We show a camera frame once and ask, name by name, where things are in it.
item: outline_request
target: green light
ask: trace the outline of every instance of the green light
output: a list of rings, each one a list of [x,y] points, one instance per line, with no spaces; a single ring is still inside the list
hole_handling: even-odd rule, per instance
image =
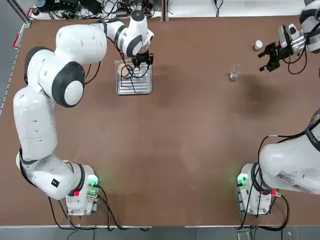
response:
[[[240,187],[242,187],[243,185],[246,185],[247,179],[248,179],[248,174],[246,173],[239,174],[239,176],[237,177],[237,181]]]
[[[97,185],[99,183],[99,179],[96,175],[88,175],[88,184],[89,185]]]

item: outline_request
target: glass cup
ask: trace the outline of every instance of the glass cup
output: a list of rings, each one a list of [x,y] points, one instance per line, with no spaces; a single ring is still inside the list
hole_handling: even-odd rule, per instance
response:
[[[229,73],[229,79],[235,81],[239,78],[241,74],[241,66],[239,64],[232,65],[232,71]]]

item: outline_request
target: brown table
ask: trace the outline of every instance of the brown table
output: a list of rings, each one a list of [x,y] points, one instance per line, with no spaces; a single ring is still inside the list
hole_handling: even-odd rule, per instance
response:
[[[13,97],[25,86],[29,49],[54,49],[57,30],[79,22],[35,20],[23,34],[0,117],[0,225],[54,224],[47,197],[23,179],[15,164],[19,140]],[[93,167],[122,225],[238,226],[235,176],[244,164],[257,161],[264,136],[301,131],[320,106],[316,55],[308,54],[300,75],[290,75],[284,63],[272,73],[259,72],[268,58],[258,59],[253,43],[277,40],[278,26],[290,23],[298,26],[298,18],[150,20],[153,91],[145,96],[116,94],[114,60],[120,56],[108,43],[107,57],[81,103],[55,108],[56,155]],[[233,64],[243,71],[236,82],[228,80]],[[289,224],[320,225],[320,196],[283,193],[290,202]],[[66,224],[56,201],[54,208]],[[249,217],[246,223],[280,225],[284,209],[278,200],[270,216],[259,222]],[[98,216],[82,217],[80,223],[106,225],[105,211],[100,207]]]

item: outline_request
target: white bottle cap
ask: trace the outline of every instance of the white bottle cap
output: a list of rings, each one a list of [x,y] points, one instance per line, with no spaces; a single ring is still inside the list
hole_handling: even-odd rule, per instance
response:
[[[260,40],[255,41],[254,50],[259,51],[263,47],[263,43]]]

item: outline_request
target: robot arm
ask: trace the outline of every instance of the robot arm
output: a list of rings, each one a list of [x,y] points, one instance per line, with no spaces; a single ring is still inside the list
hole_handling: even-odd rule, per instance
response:
[[[268,44],[258,55],[259,58],[269,55],[268,63],[260,67],[261,72],[271,72],[280,67],[280,60],[303,54],[306,50],[314,54],[320,53],[320,0],[308,4],[302,10],[299,21],[301,30],[294,24],[289,25],[288,32],[284,25],[278,28],[279,42]]]
[[[267,45],[259,58],[269,55],[260,68],[269,72],[280,67],[280,60],[306,50],[320,53],[320,0],[310,3],[300,15],[302,30],[289,25],[278,29],[279,43]],[[304,132],[264,146],[259,164],[248,163],[237,177],[239,209],[243,214],[269,213],[272,190],[281,189],[320,195],[320,109]]]
[[[16,164],[23,176],[47,196],[66,198],[69,215],[97,211],[99,181],[90,166],[62,161],[54,155],[54,105],[72,108],[81,101],[86,78],[82,65],[100,62],[105,57],[107,39],[133,58],[148,51],[152,38],[145,14],[133,11],[128,27],[118,20],[64,26],[56,34],[54,51],[35,47],[27,54],[27,86],[13,99],[21,146]]]

